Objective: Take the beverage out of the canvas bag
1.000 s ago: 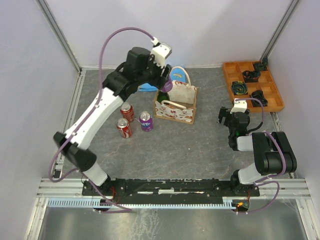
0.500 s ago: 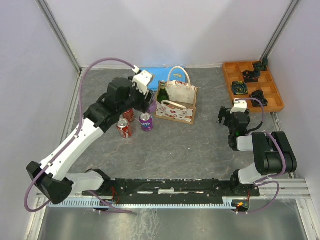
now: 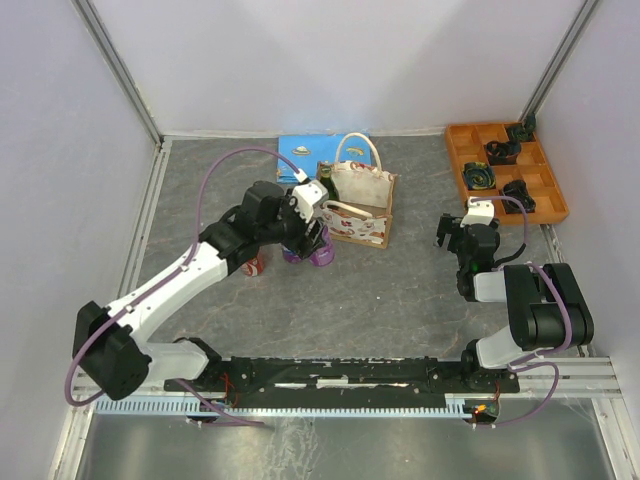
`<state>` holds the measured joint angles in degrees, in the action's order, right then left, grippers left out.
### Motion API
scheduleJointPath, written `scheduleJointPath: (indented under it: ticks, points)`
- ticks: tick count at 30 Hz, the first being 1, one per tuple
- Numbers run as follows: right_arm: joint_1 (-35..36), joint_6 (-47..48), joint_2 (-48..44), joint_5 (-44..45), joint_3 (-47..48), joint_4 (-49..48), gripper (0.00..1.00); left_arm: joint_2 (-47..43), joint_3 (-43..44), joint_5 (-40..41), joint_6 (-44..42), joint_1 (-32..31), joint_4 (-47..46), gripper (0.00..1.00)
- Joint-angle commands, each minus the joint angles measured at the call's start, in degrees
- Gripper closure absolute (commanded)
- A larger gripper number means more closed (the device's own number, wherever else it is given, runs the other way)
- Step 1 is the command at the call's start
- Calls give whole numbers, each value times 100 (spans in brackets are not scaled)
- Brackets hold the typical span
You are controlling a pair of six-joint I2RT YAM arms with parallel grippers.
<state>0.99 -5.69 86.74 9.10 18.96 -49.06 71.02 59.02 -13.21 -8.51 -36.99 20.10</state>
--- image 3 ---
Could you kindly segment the patterned canvas tote bag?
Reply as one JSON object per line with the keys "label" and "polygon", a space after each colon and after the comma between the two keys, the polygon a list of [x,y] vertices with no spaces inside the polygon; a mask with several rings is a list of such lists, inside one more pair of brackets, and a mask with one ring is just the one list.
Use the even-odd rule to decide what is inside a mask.
{"label": "patterned canvas tote bag", "polygon": [[[360,139],[369,147],[373,163],[343,160],[341,154],[351,139]],[[320,211],[329,234],[341,240],[385,249],[393,220],[392,206],[397,175],[383,168],[378,150],[364,134],[351,132],[336,148],[334,160],[318,170],[321,178],[331,181],[337,193],[325,201]]]}

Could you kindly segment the purple soda can front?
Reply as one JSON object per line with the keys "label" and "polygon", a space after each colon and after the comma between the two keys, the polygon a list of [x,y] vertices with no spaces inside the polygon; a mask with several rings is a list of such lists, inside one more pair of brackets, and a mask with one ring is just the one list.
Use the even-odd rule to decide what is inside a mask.
{"label": "purple soda can front", "polygon": [[302,259],[298,255],[285,246],[282,247],[282,256],[285,261],[291,264],[299,264],[302,262]]}

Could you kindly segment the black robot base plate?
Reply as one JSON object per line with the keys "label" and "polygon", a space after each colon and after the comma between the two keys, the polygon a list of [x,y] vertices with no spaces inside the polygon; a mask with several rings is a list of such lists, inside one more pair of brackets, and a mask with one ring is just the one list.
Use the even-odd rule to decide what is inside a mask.
{"label": "black robot base plate", "polygon": [[441,408],[447,394],[518,393],[516,374],[471,361],[231,357],[189,384],[249,409]]}

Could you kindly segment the purple soda can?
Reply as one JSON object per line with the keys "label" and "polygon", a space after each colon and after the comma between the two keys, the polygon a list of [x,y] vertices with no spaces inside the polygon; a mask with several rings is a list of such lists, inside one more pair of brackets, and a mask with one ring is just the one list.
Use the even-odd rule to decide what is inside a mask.
{"label": "purple soda can", "polygon": [[302,259],[298,255],[285,246],[282,247],[282,256],[285,261],[291,264],[299,264],[302,262]]}
{"label": "purple soda can", "polygon": [[310,262],[315,267],[328,266],[335,258],[335,248],[327,227],[324,227],[322,231],[322,239],[324,246],[315,251],[310,257]]}

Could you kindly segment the red soda can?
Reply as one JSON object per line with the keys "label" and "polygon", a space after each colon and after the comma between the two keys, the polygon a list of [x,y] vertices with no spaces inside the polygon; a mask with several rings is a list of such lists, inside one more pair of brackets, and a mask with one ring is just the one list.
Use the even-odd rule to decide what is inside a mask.
{"label": "red soda can", "polygon": [[253,258],[247,260],[241,267],[242,273],[248,277],[256,277],[263,273],[265,269],[265,260],[261,251]]}

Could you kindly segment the dark green glass bottle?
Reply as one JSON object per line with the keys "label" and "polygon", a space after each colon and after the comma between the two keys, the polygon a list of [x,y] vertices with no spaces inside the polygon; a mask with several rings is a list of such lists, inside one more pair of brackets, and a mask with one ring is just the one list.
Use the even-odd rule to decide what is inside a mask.
{"label": "dark green glass bottle", "polygon": [[321,164],[319,166],[319,181],[328,191],[328,199],[330,201],[338,201],[339,193],[337,187],[332,178],[332,168],[328,164]]}

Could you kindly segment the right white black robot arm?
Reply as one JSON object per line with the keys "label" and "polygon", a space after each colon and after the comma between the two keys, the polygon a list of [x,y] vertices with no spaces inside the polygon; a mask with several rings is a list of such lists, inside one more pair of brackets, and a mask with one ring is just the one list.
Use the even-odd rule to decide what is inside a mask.
{"label": "right white black robot arm", "polygon": [[456,286],[468,302],[503,303],[507,325],[471,341],[457,362],[442,362],[428,372],[447,392],[499,395],[520,390],[519,375],[536,357],[589,344],[592,315],[571,267],[566,263],[513,264],[524,253],[497,259],[496,219],[471,221],[441,215],[435,243],[457,259]]}

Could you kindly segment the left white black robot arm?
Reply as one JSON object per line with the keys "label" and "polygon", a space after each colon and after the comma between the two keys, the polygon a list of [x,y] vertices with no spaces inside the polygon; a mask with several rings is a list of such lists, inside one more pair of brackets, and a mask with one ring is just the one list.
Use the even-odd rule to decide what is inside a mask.
{"label": "left white black robot arm", "polygon": [[280,244],[306,259],[323,247],[321,207],[328,192],[318,181],[283,190],[255,182],[242,202],[204,229],[169,267],[138,289],[102,307],[77,313],[72,367],[82,369],[112,400],[147,381],[189,380],[209,390],[221,378],[213,351],[197,339],[153,344],[153,333],[174,313],[253,259],[261,247]]}

